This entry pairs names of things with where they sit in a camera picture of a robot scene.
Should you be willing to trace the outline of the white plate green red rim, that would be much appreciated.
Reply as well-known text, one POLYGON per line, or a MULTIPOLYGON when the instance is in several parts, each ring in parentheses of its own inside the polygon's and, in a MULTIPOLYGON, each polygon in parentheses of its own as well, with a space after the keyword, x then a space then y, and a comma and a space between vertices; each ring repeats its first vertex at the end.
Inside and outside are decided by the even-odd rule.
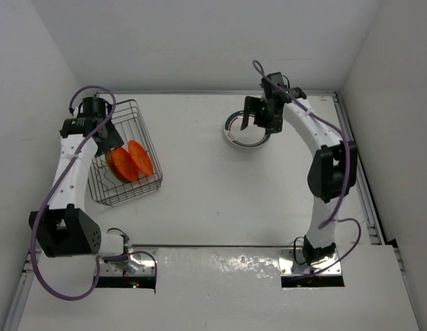
POLYGON ((232 147, 245 151, 257 150, 264 147, 268 143, 270 135, 266 134, 264 128, 260 128, 254 124, 254 114, 250 114, 248 126, 244 130, 241 130, 243 118, 244 112, 237 111, 226 119, 223 125, 225 141, 232 147))

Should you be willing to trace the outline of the small orange plate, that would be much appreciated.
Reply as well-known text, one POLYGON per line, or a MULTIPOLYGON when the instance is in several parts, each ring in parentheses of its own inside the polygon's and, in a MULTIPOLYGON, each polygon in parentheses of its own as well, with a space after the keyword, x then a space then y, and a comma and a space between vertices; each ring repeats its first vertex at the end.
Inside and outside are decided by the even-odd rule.
POLYGON ((140 143, 135 140, 130 140, 128 142, 128 152, 142 174, 146 176, 153 175, 154 168, 151 158, 140 143))

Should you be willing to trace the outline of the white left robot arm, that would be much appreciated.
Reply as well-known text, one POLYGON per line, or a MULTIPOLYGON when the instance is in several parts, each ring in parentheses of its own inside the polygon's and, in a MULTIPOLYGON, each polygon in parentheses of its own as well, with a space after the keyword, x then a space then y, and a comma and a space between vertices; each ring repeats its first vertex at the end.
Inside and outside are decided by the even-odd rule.
POLYGON ((120 234, 104 234, 85 212, 85 192, 93 161, 123 145, 117 129, 107 120, 112 105, 99 97, 86 97, 60 131, 61 153, 53 194, 29 223, 38 223, 37 242, 47 257, 123 254, 120 234))

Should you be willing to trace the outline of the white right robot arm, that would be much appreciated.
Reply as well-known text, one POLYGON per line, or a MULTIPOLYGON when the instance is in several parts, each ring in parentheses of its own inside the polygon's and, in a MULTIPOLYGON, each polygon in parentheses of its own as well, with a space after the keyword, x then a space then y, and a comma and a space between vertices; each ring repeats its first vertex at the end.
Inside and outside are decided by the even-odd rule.
POLYGON ((261 87, 261 97, 246 97, 244 101, 241 129, 252 121, 272 135, 289 123, 312 155, 307 184, 314 201, 302 248, 304 260, 310 265, 335 251, 338 211, 357 178, 357 145, 315 112, 301 88, 286 85, 282 73, 263 75, 261 87))

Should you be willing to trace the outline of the olive brown plate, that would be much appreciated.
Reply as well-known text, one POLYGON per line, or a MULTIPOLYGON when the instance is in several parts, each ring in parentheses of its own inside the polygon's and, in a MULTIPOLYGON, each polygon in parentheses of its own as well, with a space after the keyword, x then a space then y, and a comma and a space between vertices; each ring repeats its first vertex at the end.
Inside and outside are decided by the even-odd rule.
POLYGON ((113 176, 115 178, 117 178, 120 182, 124 182, 124 177, 118 171, 118 169, 117 169, 117 167, 113 161, 111 152, 108 152, 105 154, 105 160, 106 160, 106 164, 107 164, 109 170, 111 171, 111 173, 113 174, 113 176))

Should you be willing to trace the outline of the large orange plate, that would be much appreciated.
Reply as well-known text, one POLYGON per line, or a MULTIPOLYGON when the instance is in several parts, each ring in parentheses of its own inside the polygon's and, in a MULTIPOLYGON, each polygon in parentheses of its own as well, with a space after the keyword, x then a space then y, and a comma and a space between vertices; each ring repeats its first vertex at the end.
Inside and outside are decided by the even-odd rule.
POLYGON ((123 147, 117 148, 110 152, 112 162, 117 172, 128 182, 139 179, 139 171, 134 163, 130 153, 123 147))

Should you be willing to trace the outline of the white front foam board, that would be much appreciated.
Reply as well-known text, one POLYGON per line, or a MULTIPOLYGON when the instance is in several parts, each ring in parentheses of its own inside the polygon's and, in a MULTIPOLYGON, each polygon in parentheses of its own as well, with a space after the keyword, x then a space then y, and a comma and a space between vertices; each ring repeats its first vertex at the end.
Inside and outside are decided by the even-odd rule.
POLYGON ((272 248, 162 248, 155 289, 62 301, 32 283, 20 330, 416 330, 395 253, 362 245, 344 285, 283 288, 272 248))

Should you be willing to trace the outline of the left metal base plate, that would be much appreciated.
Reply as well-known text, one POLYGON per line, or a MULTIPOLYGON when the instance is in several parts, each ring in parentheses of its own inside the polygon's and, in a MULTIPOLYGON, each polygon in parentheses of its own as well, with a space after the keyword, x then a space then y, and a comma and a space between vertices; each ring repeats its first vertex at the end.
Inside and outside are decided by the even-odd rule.
POLYGON ((118 261, 101 259, 101 277, 155 277, 157 275, 157 261, 154 255, 148 252, 133 252, 129 257, 118 261))

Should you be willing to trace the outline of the metal base plate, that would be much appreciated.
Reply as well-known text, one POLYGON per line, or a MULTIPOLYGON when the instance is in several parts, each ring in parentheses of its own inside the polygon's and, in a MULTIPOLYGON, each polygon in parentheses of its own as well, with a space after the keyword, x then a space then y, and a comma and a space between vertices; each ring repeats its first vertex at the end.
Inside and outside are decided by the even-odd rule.
POLYGON ((157 275, 157 261, 154 255, 148 252, 133 252, 129 257, 118 261, 101 259, 101 277, 155 277, 157 275))
POLYGON ((315 273, 324 277, 341 276, 341 263, 338 261, 338 251, 320 260, 307 264, 302 254, 302 247, 294 249, 288 246, 279 251, 279 269, 283 277, 295 277, 315 273))

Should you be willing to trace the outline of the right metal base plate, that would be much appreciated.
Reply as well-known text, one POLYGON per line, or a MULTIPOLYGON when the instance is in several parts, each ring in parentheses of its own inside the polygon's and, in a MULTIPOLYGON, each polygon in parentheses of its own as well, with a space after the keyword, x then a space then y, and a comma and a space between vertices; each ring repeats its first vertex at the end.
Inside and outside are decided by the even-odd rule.
POLYGON ((302 247, 294 249, 288 246, 279 251, 279 269, 283 277, 295 277, 315 273, 324 277, 341 276, 341 263, 338 261, 338 251, 320 260, 307 264, 302 254, 302 247))

